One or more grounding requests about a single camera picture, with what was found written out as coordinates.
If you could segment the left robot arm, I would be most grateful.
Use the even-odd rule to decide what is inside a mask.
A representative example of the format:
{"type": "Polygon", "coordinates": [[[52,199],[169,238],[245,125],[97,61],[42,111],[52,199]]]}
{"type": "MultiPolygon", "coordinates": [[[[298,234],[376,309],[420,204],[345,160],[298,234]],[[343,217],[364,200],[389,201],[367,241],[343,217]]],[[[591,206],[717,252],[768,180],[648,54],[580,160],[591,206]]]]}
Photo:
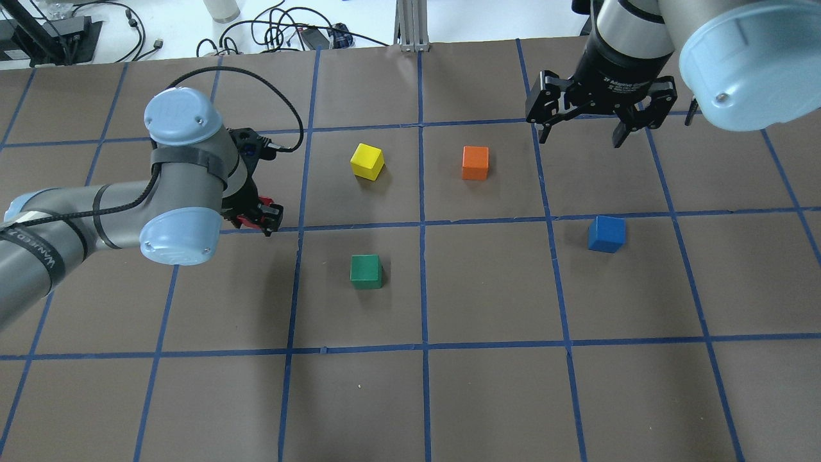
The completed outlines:
{"type": "Polygon", "coordinates": [[[95,252],[140,248],[162,265],[193,266],[214,257],[224,221],[278,231],[284,208],[259,196],[252,176],[281,147],[250,128],[226,128],[210,99],[187,87],[153,97],[144,124],[149,180],[46,188],[11,202],[2,223],[2,327],[95,252]]]}

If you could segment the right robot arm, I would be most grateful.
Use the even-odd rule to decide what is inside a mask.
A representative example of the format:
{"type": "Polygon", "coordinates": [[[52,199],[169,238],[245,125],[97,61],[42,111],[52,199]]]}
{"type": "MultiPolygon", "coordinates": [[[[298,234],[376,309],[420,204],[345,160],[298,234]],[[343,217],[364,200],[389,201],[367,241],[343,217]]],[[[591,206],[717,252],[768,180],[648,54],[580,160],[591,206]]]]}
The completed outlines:
{"type": "Polygon", "coordinates": [[[818,1],[575,1],[590,31],[573,75],[543,70],[525,120],[545,143],[557,123],[618,118],[612,144],[663,125],[678,92],[662,74],[673,55],[700,112],[716,128],[749,132],[819,109],[818,1]]]}

